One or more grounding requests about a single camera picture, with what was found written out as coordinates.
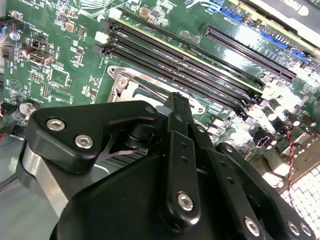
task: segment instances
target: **capacitor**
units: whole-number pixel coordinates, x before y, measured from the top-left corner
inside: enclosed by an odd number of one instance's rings
[[[317,125],[317,122],[314,121],[311,117],[309,116],[304,116],[302,120],[309,126],[309,127],[315,127]]]
[[[266,110],[264,111],[264,114],[269,121],[274,121],[277,118],[277,115],[270,108],[266,108]]]
[[[101,21],[102,19],[106,20],[106,19],[107,19],[107,16],[104,15],[104,14],[101,14],[101,15],[99,15],[99,16],[96,17],[96,20],[97,20],[98,23],[100,23],[100,21]]]
[[[19,112],[25,118],[29,119],[30,115],[35,111],[41,108],[41,105],[31,99],[26,99],[19,105]]]
[[[222,142],[222,143],[229,143],[229,142],[230,142],[230,138],[227,137],[227,136],[223,136],[223,137],[221,138],[221,142]]]
[[[237,131],[234,128],[230,128],[228,130],[228,135],[231,139],[236,139],[237,138]]]
[[[20,34],[18,32],[10,32],[9,38],[13,41],[19,41],[20,40]]]
[[[21,54],[22,54],[22,56],[24,56],[25,58],[27,58],[27,57],[29,56],[29,54],[31,54],[31,53],[34,52],[35,50],[36,50],[35,48],[29,46],[29,47],[27,47],[27,48],[25,48],[25,49],[22,49],[22,50],[21,50]]]
[[[284,111],[284,108],[278,102],[272,104],[271,107],[277,114],[282,114],[282,112]]]
[[[267,133],[266,135],[269,137],[268,142],[269,142],[272,146],[274,146],[274,145],[277,144],[277,140],[274,138],[274,136],[272,136],[271,133]]]
[[[286,135],[286,132],[289,129],[288,126],[280,119],[273,122],[272,126],[273,126],[274,130],[281,135]]]
[[[266,132],[262,128],[260,128],[254,135],[253,142],[258,148],[265,147],[268,150],[277,144],[277,141],[271,133]]]
[[[263,146],[267,149],[267,150],[270,150],[272,149],[272,145],[270,144],[270,142],[266,141]]]
[[[300,125],[300,121],[296,118],[295,115],[289,114],[286,118],[292,123],[293,126],[296,127]]]

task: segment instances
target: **screw hole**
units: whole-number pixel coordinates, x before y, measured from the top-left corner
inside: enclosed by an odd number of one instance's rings
[[[188,159],[185,156],[181,157],[182,162],[184,162],[185,164],[188,162]]]
[[[235,182],[234,182],[234,180],[231,178],[231,177],[227,177],[226,179],[228,179],[228,181],[229,181],[229,183],[231,183],[231,184],[234,184]]]

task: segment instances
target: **electrolytic capacitor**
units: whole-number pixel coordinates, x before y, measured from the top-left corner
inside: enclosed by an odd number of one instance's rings
[[[300,121],[296,118],[295,115],[289,114],[286,118],[292,123],[293,126],[296,127],[300,125]]]
[[[228,135],[231,139],[236,139],[237,138],[237,131],[234,128],[230,128],[228,130]]]
[[[227,136],[223,136],[223,137],[221,138],[221,142],[222,142],[222,143],[229,143],[229,142],[230,142],[230,138],[227,137]]]
[[[27,58],[27,57],[29,56],[29,54],[32,53],[32,52],[34,52],[35,50],[36,50],[35,48],[29,46],[29,47],[27,47],[27,48],[25,48],[25,49],[22,49],[22,50],[21,50],[21,54],[22,54],[22,56],[24,56],[25,58]]]
[[[314,121],[311,117],[309,116],[304,116],[302,120],[309,126],[309,127],[315,127],[317,125],[317,122]]]
[[[264,111],[264,114],[269,121],[274,121],[277,118],[277,115],[270,108],[266,108],[266,110]]]
[[[10,32],[9,38],[13,41],[19,41],[20,40],[20,34],[18,32]]]
[[[277,114],[282,114],[282,112],[284,111],[284,108],[278,102],[272,104],[271,107]]]
[[[277,140],[274,138],[274,136],[272,136],[271,133],[267,133],[266,136],[269,137],[268,142],[269,142],[272,146],[274,146],[274,145],[277,144]]]

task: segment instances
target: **perforated metal panel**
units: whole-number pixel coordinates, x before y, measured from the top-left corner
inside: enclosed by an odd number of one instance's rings
[[[299,215],[305,219],[320,238],[320,164],[292,184],[291,196]],[[281,197],[289,203],[289,194],[285,190]]]

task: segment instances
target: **black ram slot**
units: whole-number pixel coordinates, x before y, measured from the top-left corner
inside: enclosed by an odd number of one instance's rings
[[[243,96],[238,96],[234,92],[229,91],[228,89],[225,89],[219,85],[214,84],[210,80],[207,80],[194,72],[183,69],[179,65],[176,65],[175,63],[168,64],[168,61],[165,59],[160,58],[157,54],[150,52],[143,47],[136,45],[132,42],[129,42],[123,38],[117,38],[116,44],[120,45],[122,48],[127,49],[131,54],[133,52],[136,52],[137,55],[143,55],[144,58],[149,58],[151,61],[157,61],[160,63],[160,67],[165,68],[170,72],[174,73],[175,75],[178,75],[180,78],[192,81],[193,83],[196,83],[197,85],[205,85],[209,92],[215,90],[218,94],[225,96],[226,99],[232,100],[234,103],[239,103],[241,101],[247,101],[248,99]]]
[[[132,30],[130,30],[130,31],[119,30],[117,32],[117,34],[119,34],[123,39],[130,41],[131,43],[134,43],[134,42],[125,36],[130,36],[131,39],[136,39],[136,40],[142,41],[144,43],[147,43],[154,49],[154,51],[156,53],[158,53],[158,55],[161,55],[161,56],[165,57],[166,59],[168,59],[174,63],[177,63],[181,66],[185,67],[187,65],[188,68],[192,69],[193,72],[196,72],[197,74],[200,74],[200,75],[204,76],[205,78],[219,79],[220,81],[237,89],[237,91],[241,92],[243,95],[250,96],[252,93],[252,90],[250,88],[242,85],[241,83],[238,83],[238,82],[228,78],[224,74],[221,74],[220,72],[218,72],[210,67],[207,67],[203,64],[200,64],[199,62],[197,62],[193,59],[187,58],[182,53],[179,53],[179,52],[177,52],[177,51],[175,51],[165,45],[159,44],[157,41],[155,41],[152,38],[149,38],[139,32],[132,32]]]
[[[110,51],[110,54],[112,56],[115,56],[118,58],[126,59],[127,61],[130,61],[133,64],[136,64],[137,66],[141,66],[145,69],[148,69],[148,71],[154,72],[156,75],[158,75],[159,77],[161,77],[163,79],[176,82],[177,84],[181,85],[182,87],[185,87],[185,88],[193,90],[199,94],[202,94],[203,96],[205,96],[209,100],[216,102],[216,103],[219,103],[229,109],[232,109],[236,113],[244,112],[243,109],[241,109],[241,107],[239,105],[231,103],[231,102],[229,102],[219,96],[212,95],[212,94],[208,93],[205,89],[202,89],[201,86],[197,86],[197,85],[192,84],[191,82],[187,82],[185,80],[182,80],[182,79],[170,74],[169,72],[159,68],[158,66],[154,66],[153,64],[150,64],[149,62],[147,62],[141,58],[137,58],[136,56],[131,55],[128,52],[122,51],[117,48],[113,48]]]
[[[119,7],[118,9],[120,11],[122,11],[125,16],[140,22],[144,26],[148,26],[150,29],[153,29],[153,30],[155,30],[155,31],[167,36],[167,37],[170,37],[171,39],[176,40],[179,43],[184,44],[185,46],[189,47],[190,49],[196,49],[197,51],[199,51],[203,55],[206,55],[206,56],[210,57],[213,60],[212,64],[220,66],[225,71],[233,73],[233,74],[236,74],[240,78],[243,78],[243,79],[246,79],[246,80],[251,80],[251,81],[254,81],[254,82],[258,83],[258,84],[261,84],[261,81],[259,81],[259,79],[257,79],[256,77],[254,77],[254,76],[252,76],[252,75],[250,75],[250,74],[248,74],[248,73],[236,68],[235,66],[230,65],[229,63],[227,63],[226,61],[223,61],[222,59],[217,58],[216,56],[214,56],[213,54],[209,53],[208,51],[205,51],[205,50],[199,48],[197,45],[192,44],[191,42],[188,42],[188,41],[184,40],[183,38],[181,38],[179,36],[176,36],[173,33],[169,32],[169,31],[167,31],[165,29],[162,29],[161,27],[146,21],[142,17],[139,17],[139,16],[135,15],[134,13],[132,13],[132,12],[122,8],[122,7]],[[129,27],[127,27],[125,25],[121,25],[121,23],[119,23],[119,22],[118,22],[118,24],[119,24],[121,29],[125,29],[125,28],[129,29]]]
[[[297,76],[293,71],[290,71],[286,67],[278,64],[277,62],[268,59],[266,56],[262,55],[261,53],[250,49],[246,45],[242,44],[241,42],[233,39],[232,37],[224,34],[220,30],[216,29],[211,25],[207,25],[204,34],[206,38],[210,39],[214,43],[217,43],[226,49],[233,51],[241,55],[242,57],[246,58],[252,63],[260,66],[261,68],[271,72],[272,74],[279,76],[280,78],[292,82],[292,80]]]
[[[170,73],[170,76],[174,76],[174,78],[181,79],[182,81],[184,81],[186,83],[190,83],[193,86],[198,86],[199,88],[202,89],[202,91],[206,91],[208,94],[213,94],[217,97],[220,97],[220,98],[224,99],[226,102],[229,102],[230,104],[233,104],[233,105],[236,105],[241,102],[241,99],[236,99],[236,98],[232,97],[231,95],[225,94],[225,93],[218,91],[216,89],[211,89],[210,86],[207,86],[205,84],[200,83],[198,80],[187,76],[183,72],[175,70],[171,66],[165,64],[164,62],[162,62],[158,59],[157,59],[157,64],[152,63],[155,61],[155,59],[149,57],[146,52],[144,53],[145,55],[142,58],[142,57],[137,57],[137,53],[136,54],[133,53],[134,52],[133,48],[130,48],[127,50],[128,51],[126,51],[126,53],[129,53],[131,56],[139,58],[142,61],[148,62],[148,64],[153,65],[156,68],[159,68],[161,70],[165,70],[167,73]]]

